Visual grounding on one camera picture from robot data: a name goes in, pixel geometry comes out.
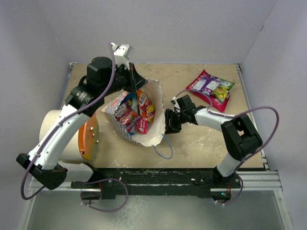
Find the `blue checkered paper bag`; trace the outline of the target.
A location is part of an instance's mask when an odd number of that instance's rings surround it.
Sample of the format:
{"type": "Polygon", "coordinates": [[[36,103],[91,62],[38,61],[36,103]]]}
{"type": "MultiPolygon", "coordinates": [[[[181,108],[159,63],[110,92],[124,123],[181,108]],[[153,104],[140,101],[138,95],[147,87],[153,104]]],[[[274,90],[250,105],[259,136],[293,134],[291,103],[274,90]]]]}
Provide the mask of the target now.
{"type": "Polygon", "coordinates": [[[101,112],[123,139],[143,147],[161,143],[165,137],[165,110],[159,80],[148,83],[135,93],[124,91],[101,112]]]}

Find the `purple pink candy packet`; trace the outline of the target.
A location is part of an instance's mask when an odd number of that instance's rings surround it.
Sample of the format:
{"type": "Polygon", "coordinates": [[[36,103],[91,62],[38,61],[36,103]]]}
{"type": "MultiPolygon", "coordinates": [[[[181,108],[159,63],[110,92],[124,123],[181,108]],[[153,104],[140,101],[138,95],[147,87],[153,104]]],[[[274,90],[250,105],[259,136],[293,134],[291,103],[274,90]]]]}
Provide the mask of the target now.
{"type": "Polygon", "coordinates": [[[124,102],[115,110],[114,117],[128,132],[132,130],[132,127],[140,119],[140,115],[127,102],[124,102]]]}

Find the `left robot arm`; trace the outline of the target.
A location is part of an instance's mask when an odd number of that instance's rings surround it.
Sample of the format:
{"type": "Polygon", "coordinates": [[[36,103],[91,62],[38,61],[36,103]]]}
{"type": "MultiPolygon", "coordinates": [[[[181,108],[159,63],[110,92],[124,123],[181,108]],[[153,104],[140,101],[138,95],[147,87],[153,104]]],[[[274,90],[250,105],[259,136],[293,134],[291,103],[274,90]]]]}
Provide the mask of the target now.
{"type": "Polygon", "coordinates": [[[59,163],[59,157],[75,133],[105,103],[105,97],[125,90],[136,92],[147,84],[133,63],[113,64],[107,57],[96,57],[77,87],[72,89],[57,121],[40,143],[28,154],[21,153],[17,162],[45,188],[53,190],[63,182],[82,182],[97,186],[99,177],[89,163],[59,163]]]}

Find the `purple white snack packet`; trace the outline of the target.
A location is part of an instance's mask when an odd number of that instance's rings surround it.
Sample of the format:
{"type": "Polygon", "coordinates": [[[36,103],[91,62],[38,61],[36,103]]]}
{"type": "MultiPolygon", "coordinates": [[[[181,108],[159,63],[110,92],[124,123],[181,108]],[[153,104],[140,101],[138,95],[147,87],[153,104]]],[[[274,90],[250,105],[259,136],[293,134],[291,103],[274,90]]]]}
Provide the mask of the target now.
{"type": "Polygon", "coordinates": [[[199,91],[207,96],[210,96],[214,89],[218,86],[218,82],[214,78],[203,78],[200,77],[196,79],[194,83],[191,84],[191,89],[199,91]]]}

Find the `orange snack packet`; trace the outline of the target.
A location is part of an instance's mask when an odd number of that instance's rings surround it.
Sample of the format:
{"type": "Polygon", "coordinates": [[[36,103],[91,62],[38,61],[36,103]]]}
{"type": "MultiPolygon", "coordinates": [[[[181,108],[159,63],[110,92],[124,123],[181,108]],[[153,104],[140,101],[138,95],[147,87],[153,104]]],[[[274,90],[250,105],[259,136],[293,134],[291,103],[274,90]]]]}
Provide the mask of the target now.
{"type": "Polygon", "coordinates": [[[155,106],[142,90],[137,91],[139,113],[141,117],[146,117],[149,123],[154,121],[155,106]]]}

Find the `pink cookie snack packet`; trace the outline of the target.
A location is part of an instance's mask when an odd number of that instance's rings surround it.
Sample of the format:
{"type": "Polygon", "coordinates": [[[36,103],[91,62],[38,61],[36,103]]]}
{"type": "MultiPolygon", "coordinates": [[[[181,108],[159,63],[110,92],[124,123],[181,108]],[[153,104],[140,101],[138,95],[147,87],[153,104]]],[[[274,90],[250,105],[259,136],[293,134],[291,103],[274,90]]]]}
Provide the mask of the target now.
{"type": "Polygon", "coordinates": [[[186,89],[192,90],[193,94],[206,103],[211,104],[212,102],[212,106],[219,112],[224,112],[230,99],[229,91],[234,85],[234,82],[213,76],[203,70],[186,89]]]}

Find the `green yellow candy packet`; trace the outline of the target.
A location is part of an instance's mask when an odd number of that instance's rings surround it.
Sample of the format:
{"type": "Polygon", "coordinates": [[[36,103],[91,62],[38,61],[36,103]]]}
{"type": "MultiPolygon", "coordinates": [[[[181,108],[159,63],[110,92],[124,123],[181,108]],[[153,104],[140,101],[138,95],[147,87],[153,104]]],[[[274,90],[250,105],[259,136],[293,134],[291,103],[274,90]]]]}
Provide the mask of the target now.
{"type": "Polygon", "coordinates": [[[228,80],[224,80],[221,78],[218,78],[216,76],[212,76],[212,78],[214,78],[219,84],[216,87],[216,89],[214,89],[214,91],[212,92],[212,95],[215,96],[215,98],[223,103],[229,93],[229,91],[232,89],[232,87],[235,85],[234,82],[228,81],[228,80]]]}

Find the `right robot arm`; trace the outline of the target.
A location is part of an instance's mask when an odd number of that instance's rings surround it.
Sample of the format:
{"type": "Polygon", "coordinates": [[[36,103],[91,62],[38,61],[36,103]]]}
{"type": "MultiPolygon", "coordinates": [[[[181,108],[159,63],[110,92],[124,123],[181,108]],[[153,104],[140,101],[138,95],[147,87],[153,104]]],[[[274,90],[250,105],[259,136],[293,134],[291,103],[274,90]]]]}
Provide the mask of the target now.
{"type": "Polygon", "coordinates": [[[210,127],[223,134],[227,153],[213,169],[213,182],[225,187],[243,160],[256,152],[263,141],[247,114],[240,116],[214,113],[208,107],[196,106],[188,95],[174,98],[173,108],[165,110],[165,133],[179,133],[182,125],[210,127]]]}

